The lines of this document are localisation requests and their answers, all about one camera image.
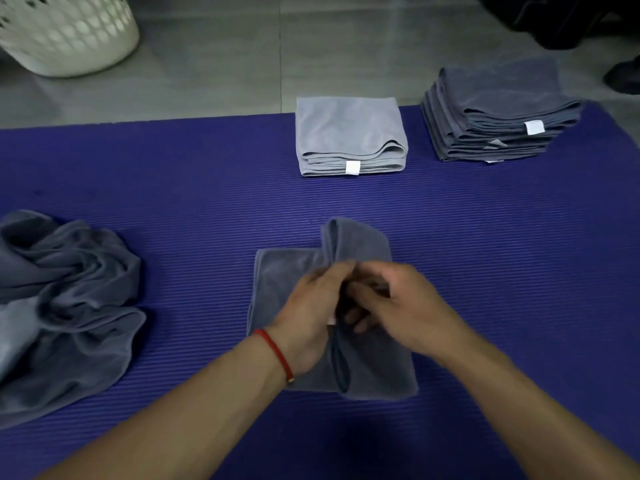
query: red string bracelet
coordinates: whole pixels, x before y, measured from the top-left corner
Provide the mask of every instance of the red string bracelet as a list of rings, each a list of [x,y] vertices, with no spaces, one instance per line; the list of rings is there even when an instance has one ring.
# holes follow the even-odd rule
[[[282,352],[280,352],[280,349],[276,345],[276,342],[274,342],[273,339],[269,336],[269,334],[261,328],[254,331],[254,333],[257,333],[267,341],[269,347],[271,347],[271,350],[273,350],[274,354],[276,354],[276,357],[278,357],[278,360],[282,364],[282,368],[284,369],[284,372],[287,375],[287,384],[291,384],[295,380],[295,377],[293,377],[293,371],[291,370],[289,363],[287,362],[287,359],[285,359]]]

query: laundry basket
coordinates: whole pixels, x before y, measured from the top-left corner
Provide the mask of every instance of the laundry basket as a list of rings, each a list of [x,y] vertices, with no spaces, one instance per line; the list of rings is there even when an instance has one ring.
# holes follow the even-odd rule
[[[139,39],[127,0],[0,0],[0,45],[36,74],[104,69]]]

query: towel label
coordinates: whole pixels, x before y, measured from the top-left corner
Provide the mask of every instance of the towel label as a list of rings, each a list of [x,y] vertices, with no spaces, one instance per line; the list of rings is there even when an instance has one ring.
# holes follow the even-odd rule
[[[347,167],[344,170],[347,175],[360,174],[360,160],[347,160]]]
[[[542,120],[525,121],[524,126],[527,127],[527,134],[540,134],[545,132],[545,124]]]
[[[501,142],[498,138],[494,139],[493,141],[490,141],[489,144],[497,144],[498,146],[501,146],[503,148],[507,146],[506,143]]]

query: hand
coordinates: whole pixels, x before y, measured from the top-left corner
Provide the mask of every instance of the hand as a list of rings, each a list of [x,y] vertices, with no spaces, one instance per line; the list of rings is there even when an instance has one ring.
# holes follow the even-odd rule
[[[267,332],[287,359],[294,376],[304,374],[324,354],[329,332],[335,323],[340,286],[355,263],[338,262],[313,271],[298,282]]]
[[[380,323],[405,347],[436,359],[476,336],[413,266],[370,261],[359,264],[357,273],[378,284],[382,279],[389,288],[387,298],[361,279],[349,284],[348,295],[371,313],[356,325],[357,333]]]

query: mat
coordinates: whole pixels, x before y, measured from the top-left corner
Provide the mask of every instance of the mat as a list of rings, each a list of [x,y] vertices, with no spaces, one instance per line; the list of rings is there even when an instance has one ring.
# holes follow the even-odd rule
[[[359,177],[301,177],[293,114],[0,132],[0,212],[114,229],[144,259],[152,312],[114,387],[0,432],[3,478],[31,478],[229,350],[256,250],[316,248],[334,216],[384,232],[396,260],[640,460],[635,144],[590,104],[539,157],[440,162],[420,108],[401,112],[406,169]],[[398,403],[284,392],[215,478],[523,478],[460,384],[415,366],[420,394]]]

